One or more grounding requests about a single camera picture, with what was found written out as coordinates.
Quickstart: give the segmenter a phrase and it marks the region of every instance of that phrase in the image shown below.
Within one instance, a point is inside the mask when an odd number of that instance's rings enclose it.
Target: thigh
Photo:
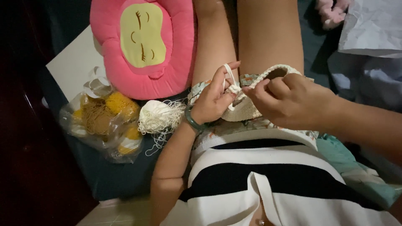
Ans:
[[[275,64],[304,73],[297,0],[238,0],[241,74],[261,74]]]
[[[196,85],[212,79],[220,66],[236,61],[236,52],[222,0],[194,0],[194,7],[198,19],[193,74],[193,85]],[[237,70],[233,74],[238,80]]]

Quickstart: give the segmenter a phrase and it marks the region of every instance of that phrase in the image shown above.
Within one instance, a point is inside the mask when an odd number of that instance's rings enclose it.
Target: black stripe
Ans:
[[[237,141],[227,144],[222,144],[213,147],[216,150],[228,150],[228,149],[245,149],[245,148],[272,148],[272,147],[284,147],[284,146],[292,146],[292,145],[304,145],[302,143],[291,141],[291,140],[283,140],[283,139],[256,139],[256,140],[243,140]]]
[[[274,193],[284,193],[321,199],[343,199],[377,211],[374,202],[335,180],[327,171],[301,164],[238,164],[221,163],[198,173],[192,186],[184,190],[179,200],[223,195],[247,190],[250,172],[265,175]]]

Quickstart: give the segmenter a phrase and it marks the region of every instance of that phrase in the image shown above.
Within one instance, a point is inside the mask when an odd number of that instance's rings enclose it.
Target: jade bangle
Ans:
[[[192,108],[193,108],[192,105],[187,105],[186,109],[184,110],[184,115],[186,116],[187,122],[189,122],[191,127],[196,129],[197,131],[201,132],[201,131],[205,130],[206,126],[205,126],[205,124],[199,125],[198,123],[196,123],[194,121],[194,119],[191,117],[191,114],[190,114],[190,111]]]

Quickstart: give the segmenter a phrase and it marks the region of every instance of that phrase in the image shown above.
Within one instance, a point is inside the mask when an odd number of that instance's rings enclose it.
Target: hand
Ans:
[[[243,88],[260,113],[273,124],[299,130],[322,131],[339,109],[339,97],[330,89],[299,74],[265,79],[254,89]]]
[[[240,61],[228,63],[229,67],[234,70],[240,66]],[[222,86],[227,73],[225,66],[218,68],[213,76],[211,84],[205,87],[200,94],[198,100],[191,110],[191,117],[198,124],[212,122],[222,117],[228,106],[233,103],[236,98],[235,94],[224,93],[229,87],[229,82]]]

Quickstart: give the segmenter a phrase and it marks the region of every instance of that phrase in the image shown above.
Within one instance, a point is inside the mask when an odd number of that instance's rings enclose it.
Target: white paper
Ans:
[[[402,0],[352,0],[338,50],[402,58]]]
[[[103,67],[101,46],[88,26],[61,51],[46,67],[70,102],[90,80],[96,66]]]

